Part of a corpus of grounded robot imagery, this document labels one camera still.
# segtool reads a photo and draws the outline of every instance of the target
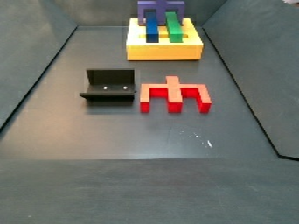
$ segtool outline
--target gray wall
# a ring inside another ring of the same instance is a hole
[[[299,10],[228,0],[203,26],[280,155],[299,158]]]
[[[79,25],[128,25],[136,0],[52,0]],[[201,25],[227,0],[185,0],[185,14]]]
[[[1,128],[76,24],[48,0],[0,0],[0,5]]]

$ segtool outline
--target green block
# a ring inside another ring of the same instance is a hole
[[[181,43],[183,42],[183,28],[173,11],[165,12],[165,26],[168,31],[168,36],[171,43]]]

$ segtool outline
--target gray floor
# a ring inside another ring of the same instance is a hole
[[[296,224],[283,160],[1,161],[1,223]]]
[[[1,133],[1,223],[298,223],[299,164],[276,158],[201,37],[200,62],[127,62],[125,29],[79,28]],[[133,67],[137,87],[205,83],[212,110],[88,107],[91,67]]]
[[[127,62],[127,29],[80,27],[53,61],[28,100],[0,135],[1,158],[276,158],[230,78],[200,32],[200,61]],[[79,93],[88,88],[87,68],[135,69],[132,107],[88,105]],[[197,112],[185,99],[183,112],[168,114],[164,99],[139,112],[140,83],[204,83],[211,112]]]

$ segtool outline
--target blue block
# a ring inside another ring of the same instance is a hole
[[[153,11],[148,11],[144,14],[144,17],[145,17],[145,43],[159,43],[156,13]]]

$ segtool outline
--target white speck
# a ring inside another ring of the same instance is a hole
[[[208,140],[208,145],[209,145],[209,147],[212,148],[212,145],[211,145],[211,141]]]

